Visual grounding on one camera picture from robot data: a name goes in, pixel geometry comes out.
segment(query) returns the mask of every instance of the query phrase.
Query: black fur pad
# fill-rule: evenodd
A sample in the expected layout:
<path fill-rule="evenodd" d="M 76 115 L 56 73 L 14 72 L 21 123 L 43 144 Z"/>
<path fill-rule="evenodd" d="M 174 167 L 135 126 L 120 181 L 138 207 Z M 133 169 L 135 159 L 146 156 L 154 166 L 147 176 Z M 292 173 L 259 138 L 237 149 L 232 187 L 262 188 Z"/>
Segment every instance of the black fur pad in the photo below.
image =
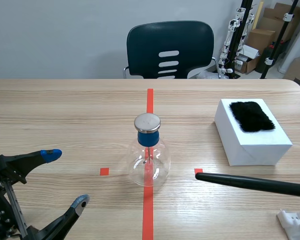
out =
<path fill-rule="evenodd" d="M 259 104 L 254 101 L 233 102 L 230 104 L 230 108 L 244 132 L 251 133 L 276 128 Z"/>

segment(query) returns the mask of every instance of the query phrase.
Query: metal cap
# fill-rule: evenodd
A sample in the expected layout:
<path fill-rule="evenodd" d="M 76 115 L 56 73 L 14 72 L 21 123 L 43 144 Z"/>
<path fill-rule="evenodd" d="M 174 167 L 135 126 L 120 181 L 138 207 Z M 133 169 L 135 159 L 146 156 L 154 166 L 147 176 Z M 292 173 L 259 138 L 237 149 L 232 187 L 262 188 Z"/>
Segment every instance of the metal cap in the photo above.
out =
<path fill-rule="evenodd" d="M 160 128 L 160 117 L 153 113 L 143 113 L 137 116 L 134 120 L 135 129 L 139 133 L 152 134 Z"/>

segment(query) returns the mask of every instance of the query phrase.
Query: black rod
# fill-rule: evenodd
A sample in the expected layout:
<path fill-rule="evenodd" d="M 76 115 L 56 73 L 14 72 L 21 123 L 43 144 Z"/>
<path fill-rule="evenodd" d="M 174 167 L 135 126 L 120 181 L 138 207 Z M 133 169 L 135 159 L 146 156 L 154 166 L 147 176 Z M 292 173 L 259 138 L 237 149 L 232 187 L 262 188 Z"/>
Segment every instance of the black rod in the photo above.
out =
<path fill-rule="evenodd" d="M 228 62 L 225 64 L 226 69 L 233 70 L 233 73 L 228 73 L 228 76 L 230 79 L 233 79 L 234 75 L 235 75 L 235 64 L 236 64 L 235 58 L 237 56 L 238 46 L 241 41 L 242 34 L 245 30 L 245 25 L 247 23 L 248 16 L 250 14 L 252 2 L 253 2 L 253 0 L 242 0 L 242 3 L 241 3 L 241 8 L 245 9 L 244 16 L 243 16 L 242 22 L 240 22 L 240 26 L 233 33 L 231 43 L 229 46 L 229 53 L 227 56 Z"/>
<path fill-rule="evenodd" d="M 296 6 L 297 6 L 297 3 L 298 3 L 298 0 L 294 0 L 294 2 L 293 2 L 293 4 L 292 4 L 292 6 L 291 6 L 290 11 L 289 11 L 288 14 L 293 14 L 293 13 L 294 13 L 294 10 L 295 10 L 295 8 L 296 8 Z M 278 38 L 277 38 L 277 40 L 276 40 L 276 42 L 275 42 L 275 44 L 274 44 L 274 48 L 273 48 L 272 53 L 271 53 L 271 55 L 270 55 L 270 57 L 269 57 L 269 60 L 274 60 L 274 56 L 275 56 L 275 54 L 276 54 L 276 51 L 277 51 L 277 49 L 278 49 L 278 47 L 279 47 L 279 44 L 280 44 L 280 42 L 281 42 L 281 39 L 282 39 L 282 37 L 284 36 L 285 31 L 286 31 L 286 29 L 287 29 L 289 23 L 290 23 L 289 21 L 285 21 L 285 22 L 284 22 L 284 24 L 283 24 L 283 26 L 282 26 L 282 28 L 281 28 L 281 31 L 280 31 L 280 33 L 279 33 L 279 36 L 278 36 Z M 265 65 L 265 68 L 264 68 L 264 70 L 263 70 L 263 72 L 262 72 L 262 75 L 261 75 L 260 79 L 265 79 L 265 77 L 266 77 L 266 75 L 267 75 L 267 73 L 268 73 L 269 68 L 270 68 L 270 65 Z"/>
<path fill-rule="evenodd" d="M 214 184 L 300 197 L 300 184 L 298 183 L 202 172 L 197 173 L 195 178 Z"/>

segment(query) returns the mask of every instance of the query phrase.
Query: floor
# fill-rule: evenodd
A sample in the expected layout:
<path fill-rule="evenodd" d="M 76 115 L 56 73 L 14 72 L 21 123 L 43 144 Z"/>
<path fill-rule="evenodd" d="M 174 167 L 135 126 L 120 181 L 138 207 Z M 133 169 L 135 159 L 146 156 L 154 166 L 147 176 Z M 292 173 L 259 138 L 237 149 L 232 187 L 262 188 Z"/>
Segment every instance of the floor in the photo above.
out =
<path fill-rule="evenodd" d="M 275 63 L 275 65 L 273 65 L 268 73 L 266 74 L 266 79 L 282 79 L 284 77 L 284 74 L 278 72 L 278 67 L 280 65 L 281 61 L 278 61 Z M 239 72 L 236 72 L 237 74 L 239 74 L 241 77 L 241 79 L 259 79 L 261 77 L 261 73 L 258 73 L 256 71 L 252 71 L 249 74 L 242 74 Z"/>

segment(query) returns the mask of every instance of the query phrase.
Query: flask neck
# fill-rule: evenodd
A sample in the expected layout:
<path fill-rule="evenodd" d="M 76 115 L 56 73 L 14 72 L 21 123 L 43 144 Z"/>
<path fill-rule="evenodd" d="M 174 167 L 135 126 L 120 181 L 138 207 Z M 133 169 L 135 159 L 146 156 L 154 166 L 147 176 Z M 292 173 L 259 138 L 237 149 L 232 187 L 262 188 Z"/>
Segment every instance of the flask neck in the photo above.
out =
<path fill-rule="evenodd" d="M 159 131 L 152 133 L 138 132 L 138 142 L 144 147 L 153 147 L 159 142 Z"/>

